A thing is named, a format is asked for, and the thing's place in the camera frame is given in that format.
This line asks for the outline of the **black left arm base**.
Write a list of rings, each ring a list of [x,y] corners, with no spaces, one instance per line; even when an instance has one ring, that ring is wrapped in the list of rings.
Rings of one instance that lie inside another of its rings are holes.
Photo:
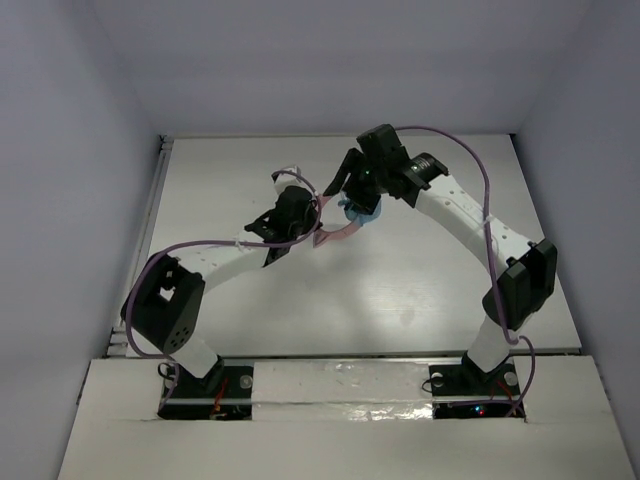
[[[157,415],[163,420],[243,421],[252,419],[252,365],[230,365],[214,373],[206,390],[185,369],[162,362],[163,380]]]

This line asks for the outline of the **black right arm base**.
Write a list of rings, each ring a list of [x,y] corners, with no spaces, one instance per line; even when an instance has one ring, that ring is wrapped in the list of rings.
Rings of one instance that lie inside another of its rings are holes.
[[[477,368],[467,355],[457,362],[431,365],[421,390],[432,396],[436,420],[526,418],[522,387],[509,358],[490,373]]]

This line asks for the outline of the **pink blue cat-ear headphones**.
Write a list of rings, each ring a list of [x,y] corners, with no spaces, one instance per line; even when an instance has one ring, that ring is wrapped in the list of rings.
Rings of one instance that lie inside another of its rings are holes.
[[[327,227],[318,227],[313,235],[313,247],[320,248],[332,241],[344,240],[357,233],[365,224],[376,220],[382,210],[382,201],[379,200],[377,206],[372,213],[358,213],[355,210],[353,202],[345,193],[340,194],[338,206],[342,209],[348,223],[335,230],[329,230]]]

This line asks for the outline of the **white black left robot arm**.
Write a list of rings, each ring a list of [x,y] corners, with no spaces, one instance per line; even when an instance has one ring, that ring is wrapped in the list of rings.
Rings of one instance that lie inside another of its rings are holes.
[[[275,205],[219,245],[188,242],[147,261],[121,307],[130,333],[136,332],[176,363],[178,377],[200,394],[215,392],[224,361],[196,337],[204,296],[249,271],[265,268],[287,255],[318,226],[317,201],[307,189],[286,186]]]

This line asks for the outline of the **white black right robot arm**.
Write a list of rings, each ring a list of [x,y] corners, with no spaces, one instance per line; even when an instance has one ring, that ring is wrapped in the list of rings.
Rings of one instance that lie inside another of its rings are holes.
[[[349,224],[319,229],[320,247],[356,233],[388,195],[431,218],[486,268],[491,287],[482,299],[485,319],[461,360],[461,378],[470,391],[483,393],[498,379],[498,369],[520,340],[528,319],[554,293],[558,251],[548,239],[533,241],[513,231],[490,212],[490,182],[476,201],[433,155],[412,157],[390,124],[357,138],[321,196],[327,203],[341,196]]]

